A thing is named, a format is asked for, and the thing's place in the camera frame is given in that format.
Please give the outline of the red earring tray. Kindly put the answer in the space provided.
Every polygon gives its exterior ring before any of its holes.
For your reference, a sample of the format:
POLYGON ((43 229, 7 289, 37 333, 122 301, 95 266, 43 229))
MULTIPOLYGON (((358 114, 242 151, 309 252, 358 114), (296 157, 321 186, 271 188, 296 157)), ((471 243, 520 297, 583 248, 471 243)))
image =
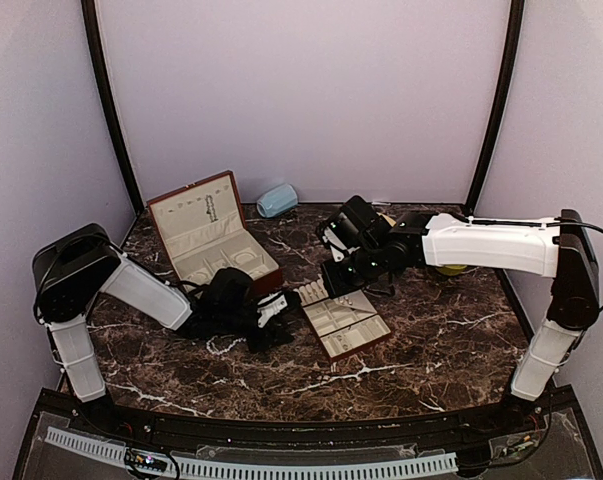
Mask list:
POLYGON ((391 336, 391 329, 361 291, 330 298, 319 278, 295 289, 319 345, 331 364, 391 336))

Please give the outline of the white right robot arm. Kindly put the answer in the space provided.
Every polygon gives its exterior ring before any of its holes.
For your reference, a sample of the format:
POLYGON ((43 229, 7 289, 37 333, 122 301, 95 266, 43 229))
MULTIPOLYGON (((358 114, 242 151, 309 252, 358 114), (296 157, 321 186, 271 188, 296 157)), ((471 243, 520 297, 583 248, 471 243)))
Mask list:
POLYGON ((575 210, 532 220, 409 211, 390 222, 355 195, 321 221, 316 235, 332 259, 321 265, 332 298, 363 289, 409 268, 477 266, 515 270, 553 281, 545 320, 516 367, 509 392, 491 413, 502 434, 515 432, 574 345, 598 320, 599 266, 575 210))

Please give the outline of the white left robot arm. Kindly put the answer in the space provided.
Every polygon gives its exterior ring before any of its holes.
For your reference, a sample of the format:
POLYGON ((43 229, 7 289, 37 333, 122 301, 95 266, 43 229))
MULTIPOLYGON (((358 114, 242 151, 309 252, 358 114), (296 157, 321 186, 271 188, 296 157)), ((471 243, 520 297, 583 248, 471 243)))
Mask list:
POLYGON ((253 352, 291 342, 283 316, 299 309, 298 292, 257 294, 250 276, 223 267, 206 284, 170 282, 130 257, 98 224, 90 223, 43 247, 32 260, 33 316, 51 343, 82 417, 101 436, 122 427, 111 406, 92 342, 112 307, 154 321, 155 330, 194 340, 233 335, 253 352))

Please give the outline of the red wooden jewelry box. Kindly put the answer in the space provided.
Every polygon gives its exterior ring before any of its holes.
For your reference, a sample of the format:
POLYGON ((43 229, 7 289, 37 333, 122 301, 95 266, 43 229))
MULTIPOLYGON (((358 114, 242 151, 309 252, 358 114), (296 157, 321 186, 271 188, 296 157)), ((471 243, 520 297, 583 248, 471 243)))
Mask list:
POLYGON ((179 279, 187 280, 189 274, 203 268, 209 271, 210 282, 222 268, 234 267, 247 274, 251 269, 263 268, 267 274, 253 279, 252 295, 266 295, 282 286, 283 275, 278 263, 247 229, 231 171, 156 197, 148 206, 179 279), (232 261, 234 255, 244 250, 252 251, 257 257, 244 265, 236 265, 232 261))

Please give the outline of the silver bangle left compartment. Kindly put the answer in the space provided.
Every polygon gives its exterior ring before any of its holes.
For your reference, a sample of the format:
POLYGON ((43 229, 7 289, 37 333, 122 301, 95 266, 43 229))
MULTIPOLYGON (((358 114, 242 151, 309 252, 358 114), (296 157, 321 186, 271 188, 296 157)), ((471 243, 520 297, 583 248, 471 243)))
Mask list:
POLYGON ((210 282, 210 273, 207 269, 199 269, 189 274, 186 279, 190 282, 203 285, 210 282))

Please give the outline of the silver bangle compartment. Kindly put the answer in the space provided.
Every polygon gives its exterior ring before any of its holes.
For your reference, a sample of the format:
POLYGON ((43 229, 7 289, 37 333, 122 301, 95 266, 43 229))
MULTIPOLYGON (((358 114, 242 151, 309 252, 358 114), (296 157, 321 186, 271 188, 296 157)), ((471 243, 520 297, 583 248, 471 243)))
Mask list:
POLYGON ((190 282, 203 285, 210 282, 210 273, 207 269, 199 269, 189 274, 186 279, 190 282))
POLYGON ((253 253, 252 251, 244 250, 244 251, 237 252, 234 255, 232 261, 236 265, 244 265, 244 264, 254 260, 256 257, 257 257, 257 255, 255 253, 253 253))
POLYGON ((264 275, 266 275, 267 271, 263 268, 255 268, 255 269, 249 270, 248 274, 250 275, 250 277, 252 279, 257 280, 257 279, 263 277, 264 275))

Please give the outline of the cream ceramic plate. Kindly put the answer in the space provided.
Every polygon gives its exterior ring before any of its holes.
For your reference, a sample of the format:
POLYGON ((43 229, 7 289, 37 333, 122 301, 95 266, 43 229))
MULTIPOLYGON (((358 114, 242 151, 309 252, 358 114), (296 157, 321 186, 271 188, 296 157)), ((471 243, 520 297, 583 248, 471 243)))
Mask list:
POLYGON ((395 226, 396 225, 396 221, 394 219, 392 219, 391 217, 389 217, 388 215, 385 215, 385 214, 382 214, 382 213, 379 213, 378 215, 380 217, 384 218, 388 222, 389 225, 391 225, 391 226, 395 226))

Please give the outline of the silver bangle right compartment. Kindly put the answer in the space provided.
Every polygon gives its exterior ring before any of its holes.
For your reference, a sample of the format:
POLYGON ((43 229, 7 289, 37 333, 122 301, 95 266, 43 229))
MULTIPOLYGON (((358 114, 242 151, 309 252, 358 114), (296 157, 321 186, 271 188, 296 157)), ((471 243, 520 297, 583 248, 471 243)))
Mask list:
POLYGON ((257 279, 263 277, 264 275, 266 275, 267 271, 263 268, 255 268, 255 269, 249 270, 248 274, 250 275, 250 277, 252 279, 257 280, 257 279))

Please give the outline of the silver bangle back compartment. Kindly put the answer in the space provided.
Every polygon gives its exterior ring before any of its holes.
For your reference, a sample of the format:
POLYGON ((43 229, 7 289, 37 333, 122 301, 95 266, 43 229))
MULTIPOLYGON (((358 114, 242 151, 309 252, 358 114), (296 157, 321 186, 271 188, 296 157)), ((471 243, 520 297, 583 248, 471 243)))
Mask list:
POLYGON ((234 255, 232 261, 236 265, 244 265, 244 264, 254 260, 256 257, 257 257, 257 255, 255 253, 253 253, 252 251, 244 250, 244 251, 237 252, 234 255))

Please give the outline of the green small bowl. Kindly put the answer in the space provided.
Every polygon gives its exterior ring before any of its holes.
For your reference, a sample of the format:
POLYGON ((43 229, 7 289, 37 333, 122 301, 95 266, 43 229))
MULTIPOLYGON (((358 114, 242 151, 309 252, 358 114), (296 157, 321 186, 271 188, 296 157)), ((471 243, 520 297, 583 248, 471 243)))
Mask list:
POLYGON ((442 266, 436 266, 436 271, 442 275, 453 277, 463 274, 467 269, 467 265, 458 265, 458 264, 448 264, 442 266))

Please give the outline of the light blue cup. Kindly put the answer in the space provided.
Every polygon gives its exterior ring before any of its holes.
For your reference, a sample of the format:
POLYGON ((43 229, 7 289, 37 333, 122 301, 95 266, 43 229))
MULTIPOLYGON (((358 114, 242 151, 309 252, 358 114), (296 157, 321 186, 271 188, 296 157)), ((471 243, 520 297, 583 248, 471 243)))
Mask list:
POLYGON ((265 192, 256 203, 257 212, 263 218, 277 217, 298 204, 298 195, 290 184, 279 185, 265 192))

